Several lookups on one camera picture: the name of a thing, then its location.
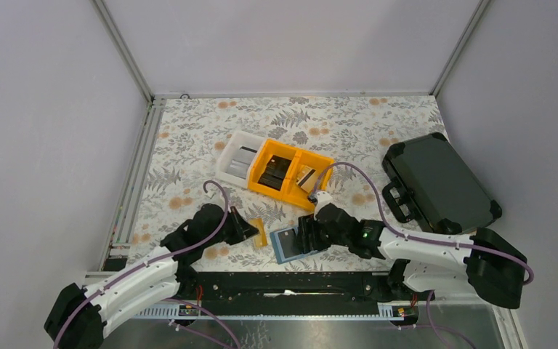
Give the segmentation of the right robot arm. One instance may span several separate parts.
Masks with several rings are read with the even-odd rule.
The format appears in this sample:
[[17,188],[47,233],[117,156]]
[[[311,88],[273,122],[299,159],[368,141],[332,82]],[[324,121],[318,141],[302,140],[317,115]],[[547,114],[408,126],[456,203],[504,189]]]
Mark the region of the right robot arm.
[[305,253],[344,246],[364,260],[390,263],[371,288],[380,301],[424,297],[430,291],[470,293],[502,308],[518,309],[526,257],[495,231],[437,236],[401,229],[381,220],[358,220],[334,204],[299,218],[296,245]]

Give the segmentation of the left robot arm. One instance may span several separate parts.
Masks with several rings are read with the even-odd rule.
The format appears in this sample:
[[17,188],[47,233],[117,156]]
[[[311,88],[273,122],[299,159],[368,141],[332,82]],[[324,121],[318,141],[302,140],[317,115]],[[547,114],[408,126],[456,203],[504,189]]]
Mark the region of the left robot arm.
[[98,348],[123,322],[155,303],[203,295],[193,263],[209,247],[239,244],[259,234],[235,207],[204,204],[165,236],[137,264],[94,284],[67,285],[59,293],[44,331],[58,348]]

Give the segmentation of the blue card holder wallet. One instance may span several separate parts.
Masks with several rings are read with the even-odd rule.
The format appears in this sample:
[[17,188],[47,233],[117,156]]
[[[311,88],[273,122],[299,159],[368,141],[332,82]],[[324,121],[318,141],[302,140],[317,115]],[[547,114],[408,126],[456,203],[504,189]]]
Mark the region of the blue card holder wallet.
[[271,232],[270,240],[280,265],[324,252],[330,246],[320,242],[314,233],[296,226]]

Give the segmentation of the gold credit card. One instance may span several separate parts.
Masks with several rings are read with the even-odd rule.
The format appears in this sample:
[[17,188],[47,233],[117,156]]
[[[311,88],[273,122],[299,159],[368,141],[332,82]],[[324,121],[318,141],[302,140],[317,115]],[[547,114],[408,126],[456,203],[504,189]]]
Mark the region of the gold credit card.
[[261,249],[268,245],[267,234],[264,229],[264,223],[261,218],[254,218],[249,220],[249,223],[254,226],[258,233],[253,237],[253,244],[255,249]]

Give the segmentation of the white card storage bin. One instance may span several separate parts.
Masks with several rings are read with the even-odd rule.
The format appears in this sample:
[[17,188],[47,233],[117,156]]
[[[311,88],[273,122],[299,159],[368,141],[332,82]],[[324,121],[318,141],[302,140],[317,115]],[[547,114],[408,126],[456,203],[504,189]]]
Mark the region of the white card storage bin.
[[219,155],[216,178],[241,188],[248,187],[254,162],[267,138],[244,131],[235,131]]

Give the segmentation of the yellow card storage bin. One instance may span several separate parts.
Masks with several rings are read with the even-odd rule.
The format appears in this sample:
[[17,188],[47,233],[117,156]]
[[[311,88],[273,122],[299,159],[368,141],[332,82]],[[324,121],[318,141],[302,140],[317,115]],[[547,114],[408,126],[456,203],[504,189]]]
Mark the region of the yellow card storage bin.
[[311,212],[308,196],[317,180],[320,190],[326,188],[333,163],[327,156],[266,139],[250,166],[246,187]]

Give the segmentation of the black card pocket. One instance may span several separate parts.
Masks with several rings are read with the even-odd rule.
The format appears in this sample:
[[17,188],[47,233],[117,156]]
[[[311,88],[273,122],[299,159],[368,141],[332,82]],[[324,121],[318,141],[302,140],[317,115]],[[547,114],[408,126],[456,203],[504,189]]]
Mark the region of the black card pocket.
[[278,234],[278,243],[280,245],[280,255],[284,259],[299,256],[302,251],[299,248],[296,239],[296,231],[294,229],[285,230]]

